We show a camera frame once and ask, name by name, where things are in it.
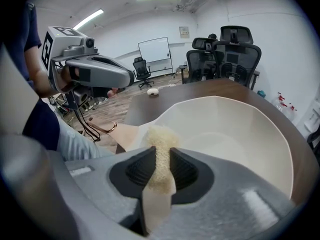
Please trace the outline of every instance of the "hand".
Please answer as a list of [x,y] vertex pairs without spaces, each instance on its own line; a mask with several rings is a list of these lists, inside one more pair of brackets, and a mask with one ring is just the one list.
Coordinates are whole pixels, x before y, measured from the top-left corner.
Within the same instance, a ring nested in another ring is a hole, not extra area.
[[118,90],[118,88],[112,88],[112,90],[108,91],[108,93],[107,93],[108,98],[115,96],[117,94],[117,90]]
[[[74,73],[77,77],[79,77],[79,68],[75,68]],[[69,66],[65,65],[61,72],[61,79],[59,79],[59,86],[61,88],[67,86],[72,81],[70,76]],[[112,90],[108,91],[108,98],[111,98],[117,94],[118,88],[112,88]]]
[[[79,77],[79,68],[75,68],[74,73],[77,77]],[[58,84],[60,88],[64,88],[65,86],[67,86],[71,81],[72,78],[70,76],[70,70],[69,70],[69,66],[65,65],[61,71],[60,74],[61,77],[58,77]]]

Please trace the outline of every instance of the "office chair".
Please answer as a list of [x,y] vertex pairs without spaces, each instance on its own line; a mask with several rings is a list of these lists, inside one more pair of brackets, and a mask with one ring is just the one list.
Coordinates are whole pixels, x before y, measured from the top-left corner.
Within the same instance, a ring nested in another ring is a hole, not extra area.
[[143,83],[138,85],[140,90],[145,85],[152,87],[150,83],[154,84],[155,82],[148,81],[148,78],[151,76],[151,72],[150,72],[150,66],[148,66],[149,71],[147,70],[146,60],[143,59],[142,57],[135,58],[133,66],[134,66],[135,71],[136,71],[136,73],[133,71],[135,78],[137,80],[143,80]]
[[250,79],[261,58],[261,49],[253,45],[250,30],[243,26],[221,27],[220,41],[212,45],[219,78],[231,78],[249,88]]
[[186,59],[189,66],[189,77],[183,78],[182,83],[191,83],[205,79],[214,79],[216,77],[216,60],[212,52],[212,44],[216,42],[214,38],[195,38],[192,42],[192,48],[186,53]]

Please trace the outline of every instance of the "white wall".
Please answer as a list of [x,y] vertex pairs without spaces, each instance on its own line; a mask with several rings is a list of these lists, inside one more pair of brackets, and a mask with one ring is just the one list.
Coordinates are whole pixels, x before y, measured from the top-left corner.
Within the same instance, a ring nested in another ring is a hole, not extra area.
[[211,0],[196,12],[198,36],[220,36],[220,27],[251,30],[262,50],[254,91],[271,101],[281,92],[297,108],[297,124],[313,101],[320,83],[319,40],[292,0]]
[[[189,27],[190,38],[180,38],[179,27]],[[85,34],[95,39],[95,46],[100,54],[120,60],[131,70],[134,70],[134,58],[140,56],[138,43],[168,37],[175,72],[176,68],[187,60],[187,51],[192,50],[192,41],[197,36],[197,24],[188,12],[149,12],[120,19]],[[171,68],[169,59],[147,65],[151,72]],[[171,69],[154,73],[152,76],[170,72]]]

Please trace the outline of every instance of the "blue shirt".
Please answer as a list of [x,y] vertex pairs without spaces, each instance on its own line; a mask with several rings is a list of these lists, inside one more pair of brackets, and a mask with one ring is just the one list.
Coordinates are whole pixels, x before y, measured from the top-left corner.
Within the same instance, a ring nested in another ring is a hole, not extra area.
[[[41,46],[37,28],[36,8],[32,4],[26,3],[23,13],[18,19],[18,27],[15,28],[15,34],[7,38],[4,44],[15,66],[34,89],[34,82],[30,80],[25,60],[25,51],[34,46],[38,46],[38,48]],[[22,134],[39,141],[47,150],[56,151],[59,132],[60,127],[57,116],[46,103],[39,99],[25,124]]]

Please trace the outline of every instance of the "small white object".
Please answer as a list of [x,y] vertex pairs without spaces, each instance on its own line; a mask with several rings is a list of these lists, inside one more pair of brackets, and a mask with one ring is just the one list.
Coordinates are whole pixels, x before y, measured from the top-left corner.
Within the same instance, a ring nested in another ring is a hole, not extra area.
[[157,88],[151,88],[146,92],[149,96],[155,96],[159,94],[159,90]]
[[75,176],[78,176],[81,174],[89,173],[91,171],[92,171],[92,169],[90,167],[86,166],[86,167],[82,167],[79,169],[71,170],[69,172],[72,177],[75,177]]

